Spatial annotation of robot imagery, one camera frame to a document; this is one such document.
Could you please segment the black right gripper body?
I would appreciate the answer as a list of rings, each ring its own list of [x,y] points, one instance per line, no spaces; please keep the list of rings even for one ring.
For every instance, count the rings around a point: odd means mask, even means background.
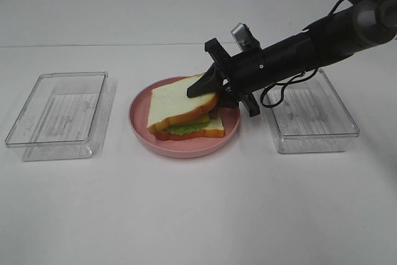
[[[230,56],[215,38],[205,51],[214,63],[205,73],[203,91],[219,92],[242,102],[251,117],[260,114],[252,93],[314,68],[318,53],[307,34],[297,34],[265,49],[259,47]]]

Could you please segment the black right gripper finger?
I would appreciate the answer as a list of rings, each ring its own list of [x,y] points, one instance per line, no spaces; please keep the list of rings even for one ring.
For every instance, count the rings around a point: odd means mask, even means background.
[[[204,94],[218,92],[223,88],[223,77],[217,65],[211,65],[209,69],[187,88],[187,97],[198,97]]]
[[[217,108],[234,109],[239,107],[239,97],[232,90],[221,90],[217,92]]]

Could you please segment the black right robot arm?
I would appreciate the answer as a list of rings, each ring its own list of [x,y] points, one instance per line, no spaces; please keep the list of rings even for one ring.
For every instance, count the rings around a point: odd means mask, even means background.
[[[345,0],[338,0],[340,5]],[[265,107],[256,101],[279,86],[308,80],[324,66],[351,57],[354,53],[388,43],[396,37],[396,0],[348,0],[351,5],[338,11],[333,7],[328,15],[311,23],[297,35],[261,48],[249,27],[239,23],[232,31],[241,53],[230,56],[217,39],[205,43],[205,51],[213,64],[193,85],[187,97],[215,92],[218,106],[237,107],[242,102],[251,117]]]

